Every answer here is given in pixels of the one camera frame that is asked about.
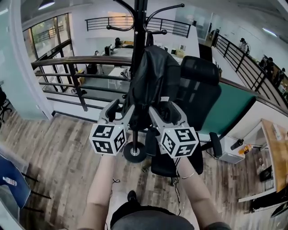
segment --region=white wall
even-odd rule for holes
[[[256,28],[246,21],[238,20],[233,22],[224,18],[220,35],[237,46],[240,43],[240,39],[244,38],[251,46],[250,55],[253,58],[260,61],[263,55],[266,55],[272,57],[274,63],[280,68],[288,68],[288,44],[279,38],[267,34],[261,28]]]
[[[273,36],[269,36],[269,39],[266,40],[265,48],[263,53],[272,57],[274,63],[278,65],[279,68],[285,68],[288,70],[288,44],[280,40],[279,38],[275,38]]]
[[[134,8],[133,0],[127,0],[126,2]],[[160,0],[149,1],[147,6],[147,15],[150,15],[157,9],[175,4],[178,4],[178,2],[172,0],[165,2]],[[71,25],[72,45],[75,55],[93,55],[95,50],[101,52],[104,50],[104,46],[115,43],[116,37],[119,37],[121,40],[133,41],[133,30],[126,32],[107,29],[87,31],[86,19],[117,15],[129,15],[129,12],[114,1],[98,1],[94,4],[84,5],[73,9],[69,19]],[[156,15],[156,17],[171,20],[175,20],[175,16],[176,9],[161,12]],[[171,48],[179,48],[181,44],[186,45],[186,55],[199,57],[199,47],[195,27],[191,27],[188,39],[168,33],[166,35],[154,35],[154,41]]]

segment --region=human arm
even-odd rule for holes
[[[176,163],[176,167],[180,176],[180,182],[186,191],[200,229],[204,229],[212,223],[222,222],[212,202],[209,190],[201,177],[195,172],[188,158],[180,158],[178,164]]]
[[[87,204],[78,229],[104,230],[109,209],[115,156],[103,155],[89,189]]]

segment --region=wooden floor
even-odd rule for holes
[[[91,126],[90,122],[63,115],[56,115],[52,121],[31,121],[21,119],[14,112],[7,118],[0,129],[0,141],[30,162],[28,174],[40,181],[30,181],[31,188],[52,197],[48,200],[33,195],[29,199],[28,206],[40,208],[45,213],[22,210],[20,222],[25,229],[76,229],[100,159],[88,140]],[[143,142],[144,135],[140,135],[139,139]],[[223,220],[232,229],[275,230],[283,229],[287,223],[287,213],[270,219],[276,207],[250,214],[249,202],[237,203],[238,198],[263,189],[258,186],[257,177],[252,175],[255,175],[260,157],[268,164],[265,155],[265,152],[254,151],[247,154],[244,161],[232,165],[214,160],[203,152],[204,172],[201,177]],[[177,197],[174,188],[169,185],[170,179],[141,171],[148,161],[131,164],[118,154],[114,178],[121,182],[113,184],[108,225],[112,212],[126,201],[130,190],[136,191],[143,205],[178,212]],[[180,215],[198,229],[187,196],[181,186],[179,190]]]

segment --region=ceiling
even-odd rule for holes
[[[21,20],[22,23],[42,15],[44,13],[53,12],[58,9],[67,8],[70,6],[93,3],[93,0],[55,0],[55,4],[38,10],[43,0],[22,0],[21,1]]]
[[[22,0],[22,22],[44,13],[97,0],[55,0],[55,4],[38,10],[42,0]],[[288,42],[288,0],[183,0],[237,22],[245,20],[258,28],[267,28]]]

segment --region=coat rack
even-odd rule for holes
[[[134,49],[133,49],[132,68],[131,68],[131,79],[133,79],[138,69],[138,66],[141,62],[142,58],[141,54],[145,48],[145,34],[147,33],[147,37],[149,37],[149,34],[152,35],[167,34],[167,30],[149,31],[147,29],[149,21],[159,12],[179,7],[185,7],[185,5],[179,4],[159,9],[154,13],[152,13],[146,19],[148,0],[135,0],[134,9],[123,0],[114,0],[114,1],[119,3],[124,8],[126,8],[133,18],[133,24],[129,28],[122,29],[110,25],[107,26],[108,30],[116,30],[116,31],[129,31],[134,28]],[[125,146],[124,156],[127,158],[127,160],[134,163],[141,162],[146,158],[145,146],[142,143],[138,142],[138,130],[133,130],[133,142],[130,142]]]

